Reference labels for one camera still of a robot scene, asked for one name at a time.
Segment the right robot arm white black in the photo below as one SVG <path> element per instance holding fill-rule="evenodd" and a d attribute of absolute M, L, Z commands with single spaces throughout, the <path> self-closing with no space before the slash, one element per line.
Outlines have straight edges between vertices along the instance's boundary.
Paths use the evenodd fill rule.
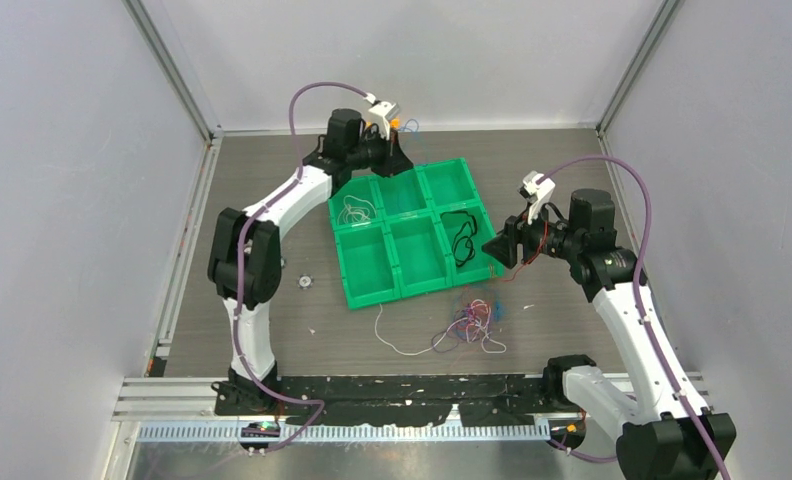
<path fill-rule="evenodd" d="M 482 250 L 507 268 L 540 255 L 565 261 L 604 324 L 632 386 L 623 392 L 586 354 L 553 357 L 543 397 L 556 410 L 584 410 L 614 443 L 627 479 L 726 478 L 723 463 L 737 437 L 726 413 L 714 413 L 676 356 L 665 350 L 651 291 L 635 253 L 617 243 L 615 205 L 598 189 L 578 189 L 569 212 L 547 195 L 525 192 L 524 211 L 508 217 Z"/>

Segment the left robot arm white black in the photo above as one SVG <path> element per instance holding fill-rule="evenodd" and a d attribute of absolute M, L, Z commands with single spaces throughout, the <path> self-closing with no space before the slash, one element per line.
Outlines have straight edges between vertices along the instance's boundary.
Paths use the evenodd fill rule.
<path fill-rule="evenodd" d="M 413 168 L 403 152 L 395 106 L 384 102 L 366 114 L 335 109 L 317 146 L 293 174 L 261 201 L 218 218 L 208 264 L 229 316 L 233 358 L 229 382 L 252 412 L 270 412 L 282 399 L 274 383 L 270 302 L 282 279 L 282 240 L 308 213 L 344 187 L 354 172 L 393 177 Z"/>

